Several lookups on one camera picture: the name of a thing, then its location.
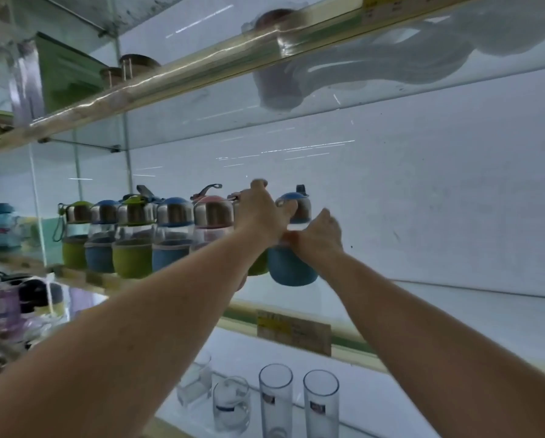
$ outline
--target shelf rail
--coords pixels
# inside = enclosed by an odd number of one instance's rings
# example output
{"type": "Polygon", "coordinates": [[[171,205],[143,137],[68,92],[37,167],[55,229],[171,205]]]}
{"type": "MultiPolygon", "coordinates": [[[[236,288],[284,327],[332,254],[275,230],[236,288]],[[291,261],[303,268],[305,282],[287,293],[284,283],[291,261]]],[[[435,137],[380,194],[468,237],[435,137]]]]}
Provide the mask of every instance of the shelf rail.
{"type": "Polygon", "coordinates": [[[466,1],[323,0],[7,132],[0,152],[466,1]]]}

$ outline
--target person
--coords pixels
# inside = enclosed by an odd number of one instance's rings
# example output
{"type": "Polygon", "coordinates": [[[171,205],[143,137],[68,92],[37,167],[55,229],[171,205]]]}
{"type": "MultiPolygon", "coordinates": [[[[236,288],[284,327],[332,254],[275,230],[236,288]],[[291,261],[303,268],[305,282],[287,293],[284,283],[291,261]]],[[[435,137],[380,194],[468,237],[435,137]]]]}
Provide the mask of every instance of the person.
{"type": "Polygon", "coordinates": [[[0,375],[0,438],[136,437],[192,362],[250,265],[281,238],[315,268],[444,438],[545,437],[545,375],[347,255],[323,210],[243,191],[236,230],[80,316],[0,375]]]}

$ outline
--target clear glass cup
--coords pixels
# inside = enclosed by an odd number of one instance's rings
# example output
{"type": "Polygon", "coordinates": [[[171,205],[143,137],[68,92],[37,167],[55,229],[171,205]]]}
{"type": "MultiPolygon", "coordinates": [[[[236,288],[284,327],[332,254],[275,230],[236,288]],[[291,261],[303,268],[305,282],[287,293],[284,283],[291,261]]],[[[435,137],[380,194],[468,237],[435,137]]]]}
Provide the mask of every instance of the clear glass cup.
{"type": "Polygon", "coordinates": [[[213,388],[213,419],[217,432],[240,435],[250,424],[250,386],[242,377],[230,377],[213,388]]]}
{"type": "Polygon", "coordinates": [[[293,435],[293,373],[284,364],[269,364],[258,375],[263,438],[293,435]]]}
{"type": "Polygon", "coordinates": [[[211,391],[211,355],[201,350],[177,384],[177,399],[183,407],[209,398],[211,391]]]}
{"type": "Polygon", "coordinates": [[[326,370],[312,370],[303,378],[307,438],[337,438],[340,425],[340,382],[326,370]]]}

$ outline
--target price tag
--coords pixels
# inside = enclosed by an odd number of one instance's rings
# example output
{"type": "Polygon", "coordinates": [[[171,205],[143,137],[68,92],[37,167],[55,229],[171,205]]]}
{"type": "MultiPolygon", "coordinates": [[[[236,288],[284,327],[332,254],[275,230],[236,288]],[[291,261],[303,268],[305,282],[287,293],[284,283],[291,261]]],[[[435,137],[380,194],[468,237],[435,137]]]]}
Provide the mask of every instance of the price tag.
{"type": "Polygon", "coordinates": [[[365,23],[403,21],[466,0],[364,0],[365,23]]]}
{"type": "Polygon", "coordinates": [[[267,311],[257,316],[259,338],[331,356],[331,325],[267,311]]]}

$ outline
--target short glass tumbler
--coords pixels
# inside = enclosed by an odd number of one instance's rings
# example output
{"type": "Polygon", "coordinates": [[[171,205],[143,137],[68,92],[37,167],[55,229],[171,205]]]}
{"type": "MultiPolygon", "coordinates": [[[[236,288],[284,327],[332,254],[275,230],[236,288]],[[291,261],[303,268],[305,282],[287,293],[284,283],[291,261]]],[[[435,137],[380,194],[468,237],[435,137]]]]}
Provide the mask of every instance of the short glass tumbler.
{"type": "Polygon", "coordinates": [[[269,364],[258,375],[263,438],[293,435],[293,373],[284,364],[269,364]]]}
{"type": "Polygon", "coordinates": [[[211,355],[202,350],[177,384],[177,399],[183,407],[209,398],[211,391],[211,355]]]}
{"type": "Polygon", "coordinates": [[[340,382],[326,370],[312,370],[303,378],[307,438],[337,438],[340,426],[340,382]]]}
{"type": "Polygon", "coordinates": [[[213,388],[213,420],[217,432],[240,435],[250,424],[250,386],[242,377],[230,377],[213,388]]]}

